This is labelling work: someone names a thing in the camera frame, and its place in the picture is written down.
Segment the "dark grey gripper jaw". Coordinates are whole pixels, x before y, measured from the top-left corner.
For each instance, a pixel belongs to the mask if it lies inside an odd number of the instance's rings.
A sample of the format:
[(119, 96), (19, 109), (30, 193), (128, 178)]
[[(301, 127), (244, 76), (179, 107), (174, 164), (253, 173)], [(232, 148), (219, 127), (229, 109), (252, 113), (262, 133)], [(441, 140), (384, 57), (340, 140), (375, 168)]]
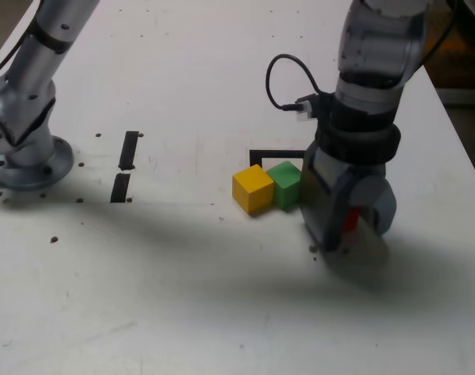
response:
[(299, 206), (308, 232), (323, 250), (338, 250), (346, 226), (357, 224), (362, 206), (353, 202), (352, 193), (362, 178), (360, 168), (331, 157), (316, 144), (307, 148)]

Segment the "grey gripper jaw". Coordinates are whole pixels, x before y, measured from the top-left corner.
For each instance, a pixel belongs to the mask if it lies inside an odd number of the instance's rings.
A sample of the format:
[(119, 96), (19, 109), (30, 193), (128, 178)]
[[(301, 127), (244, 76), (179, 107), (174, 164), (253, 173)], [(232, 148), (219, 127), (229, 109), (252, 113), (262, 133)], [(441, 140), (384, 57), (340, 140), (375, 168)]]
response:
[(340, 248), (327, 251), (327, 264), (333, 268), (382, 267), (388, 260), (384, 235), (390, 230), (397, 202), (385, 177), (368, 175), (352, 193), (362, 209), (354, 227), (347, 225)]

